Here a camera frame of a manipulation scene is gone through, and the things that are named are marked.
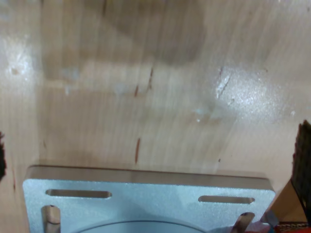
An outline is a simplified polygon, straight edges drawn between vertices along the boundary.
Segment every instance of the wooden table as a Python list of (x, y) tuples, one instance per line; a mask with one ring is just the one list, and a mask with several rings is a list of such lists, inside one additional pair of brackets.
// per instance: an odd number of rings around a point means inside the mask
[(0, 232), (30, 165), (291, 175), (311, 119), (306, 0), (1, 0)]

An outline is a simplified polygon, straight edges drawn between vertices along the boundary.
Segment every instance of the metal bracket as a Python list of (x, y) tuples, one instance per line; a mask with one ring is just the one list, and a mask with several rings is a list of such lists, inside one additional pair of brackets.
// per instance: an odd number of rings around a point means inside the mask
[(62, 233), (223, 232), (245, 212), (259, 221), (275, 196), (267, 179), (48, 166), (30, 167), (23, 189), (31, 233), (50, 205)]

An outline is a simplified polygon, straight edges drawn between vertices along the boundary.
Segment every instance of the aluminum mounting plate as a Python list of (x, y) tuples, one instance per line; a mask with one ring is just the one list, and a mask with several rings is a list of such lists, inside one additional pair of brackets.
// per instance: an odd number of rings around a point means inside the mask
[(30, 167), (23, 189), (31, 233), (49, 205), (61, 233), (223, 232), (245, 212), (259, 221), (275, 196), (260, 178), (49, 166)]

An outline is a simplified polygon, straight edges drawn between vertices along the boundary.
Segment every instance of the dark mark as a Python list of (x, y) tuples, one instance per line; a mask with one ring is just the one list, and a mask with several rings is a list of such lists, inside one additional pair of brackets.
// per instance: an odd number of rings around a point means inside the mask
[(154, 75), (154, 68), (152, 67), (151, 71), (150, 71), (150, 77), (149, 77), (149, 81), (148, 81), (147, 90), (152, 90), (152, 77), (153, 77), (153, 75)]
[(219, 70), (219, 76), (221, 76), (223, 74), (223, 70), (224, 70), (224, 67), (221, 67)]
[(4, 135), (0, 132), (0, 181), (3, 176), (5, 176), (6, 162), (4, 158), (4, 144), (1, 142), (1, 139)]
[(107, 10), (107, 0), (104, 0), (104, 4), (103, 4), (103, 15), (106, 14), (106, 10)]
[(12, 68), (12, 69), (11, 69), (11, 73), (12, 73), (13, 75), (18, 75), (18, 74), (19, 74), (19, 71), (18, 71), (17, 69), (15, 69), (15, 68)]
[(140, 145), (140, 138), (137, 140), (137, 145), (136, 145), (135, 164), (137, 164), (137, 161), (138, 161), (139, 145)]
[(138, 93), (138, 85), (136, 86), (134, 97), (137, 96), (137, 93)]
[(14, 169), (12, 168), (12, 173), (13, 173), (13, 190), (15, 192), (16, 190), (16, 180), (15, 180), (15, 173), (14, 173)]

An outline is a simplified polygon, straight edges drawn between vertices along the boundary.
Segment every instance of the wooden surface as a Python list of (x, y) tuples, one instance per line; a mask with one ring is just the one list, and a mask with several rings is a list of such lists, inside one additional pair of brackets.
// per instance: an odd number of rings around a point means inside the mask
[(291, 175), (311, 120), (306, 0), (1, 0), (0, 232), (30, 165)]

